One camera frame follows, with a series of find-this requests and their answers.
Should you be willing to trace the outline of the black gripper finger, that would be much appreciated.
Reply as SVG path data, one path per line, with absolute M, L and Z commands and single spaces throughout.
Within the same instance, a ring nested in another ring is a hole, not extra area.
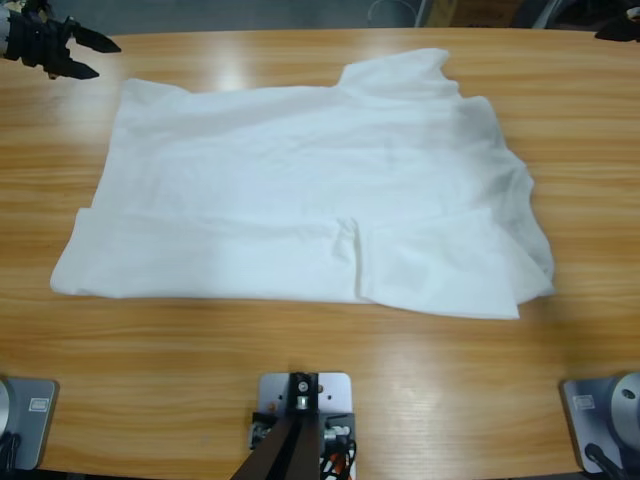
M 639 41 L 639 13 L 626 12 L 606 23 L 595 34 L 597 39 L 616 42 Z

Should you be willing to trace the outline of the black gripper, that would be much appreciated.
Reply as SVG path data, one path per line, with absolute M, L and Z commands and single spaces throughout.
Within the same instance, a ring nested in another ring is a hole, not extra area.
M 32 68 L 41 66 L 54 78 L 94 79 L 99 76 L 88 65 L 70 60 L 70 51 L 66 47 L 70 34 L 77 44 L 94 51 L 121 51 L 112 39 L 83 27 L 73 18 L 67 18 L 65 25 L 58 21 L 42 21 L 30 14 L 9 14 L 7 29 L 7 59 L 21 60 L 24 65 Z

